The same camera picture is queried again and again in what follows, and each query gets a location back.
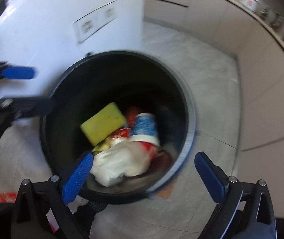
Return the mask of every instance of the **blue and white cup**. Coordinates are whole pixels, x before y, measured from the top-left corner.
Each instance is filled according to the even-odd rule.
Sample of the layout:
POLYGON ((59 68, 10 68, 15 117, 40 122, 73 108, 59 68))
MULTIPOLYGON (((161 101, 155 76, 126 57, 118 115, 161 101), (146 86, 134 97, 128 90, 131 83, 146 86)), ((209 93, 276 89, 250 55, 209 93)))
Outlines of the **blue and white cup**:
POLYGON ((155 146, 160 146, 154 115, 151 113, 136 115, 130 141, 148 142, 155 146))

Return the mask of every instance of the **blue rubber tip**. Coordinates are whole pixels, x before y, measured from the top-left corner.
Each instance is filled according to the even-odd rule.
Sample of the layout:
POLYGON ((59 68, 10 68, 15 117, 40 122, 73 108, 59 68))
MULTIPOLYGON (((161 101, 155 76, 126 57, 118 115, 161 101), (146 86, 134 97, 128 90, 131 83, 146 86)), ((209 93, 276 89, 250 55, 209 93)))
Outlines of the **blue rubber tip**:
POLYGON ((7 79, 33 79, 35 70, 30 67, 7 67, 1 75, 7 79))
POLYGON ((68 178, 62 188, 62 201, 67 205, 76 199, 93 165, 93 155, 88 153, 68 178))

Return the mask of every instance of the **gray floor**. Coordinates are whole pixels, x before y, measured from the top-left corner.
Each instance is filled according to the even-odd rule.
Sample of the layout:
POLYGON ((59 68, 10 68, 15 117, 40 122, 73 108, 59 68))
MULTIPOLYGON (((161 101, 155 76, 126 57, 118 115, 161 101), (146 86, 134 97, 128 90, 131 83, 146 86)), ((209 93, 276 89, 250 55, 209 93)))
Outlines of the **gray floor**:
MULTIPOLYGON (((96 216, 92 239, 197 238, 215 204, 194 168, 194 155, 206 152, 228 175, 234 164, 240 112, 236 61, 190 35, 151 23, 144 24, 143 42, 146 52, 175 67, 189 85, 197 106, 195 147, 170 198, 108 206, 96 216)), ((0 144, 0 192, 17 191, 24 178, 50 177, 37 131, 14 125, 0 144)))
POLYGON ((230 175, 240 118, 237 63, 218 49, 188 35, 152 23, 144 24, 144 50, 172 65, 184 77, 197 106, 197 137, 171 197, 154 196, 97 214, 92 239, 197 238, 215 204, 197 174, 193 160, 204 151, 230 175))

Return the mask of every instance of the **blue gripper pad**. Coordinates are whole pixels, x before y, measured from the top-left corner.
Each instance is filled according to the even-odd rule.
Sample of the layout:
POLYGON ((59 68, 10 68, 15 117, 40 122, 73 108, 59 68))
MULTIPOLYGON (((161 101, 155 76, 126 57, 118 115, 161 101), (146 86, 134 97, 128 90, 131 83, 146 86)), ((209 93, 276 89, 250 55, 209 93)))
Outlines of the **blue gripper pad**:
POLYGON ((93 165, 93 155, 88 153, 70 175, 62 188, 62 201, 67 205, 76 199, 93 165))
POLYGON ((35 77, 35 70, 31 67, 7 67, 1 75, 7 79, 32 79, 35 77))
POLYGON ((219 166, 215 166, 204 152, 195 155, 194 164, 213 201, 223 204, 229 189, 227 175, 219 166))

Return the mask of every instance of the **white wall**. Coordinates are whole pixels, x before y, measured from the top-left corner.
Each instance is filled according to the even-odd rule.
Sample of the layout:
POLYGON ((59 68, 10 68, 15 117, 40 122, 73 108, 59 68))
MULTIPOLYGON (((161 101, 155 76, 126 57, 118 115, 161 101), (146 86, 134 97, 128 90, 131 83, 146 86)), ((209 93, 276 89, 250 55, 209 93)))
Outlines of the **white wall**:
POLYGON ((72 24, 114 0, 9 0, 0 18, 0 60, 34 66, 35 79, 0 82, 0 98, 42 94, 89 51, 139 49, 142 0, 116 0, 117 19, 77 44, 72 24))

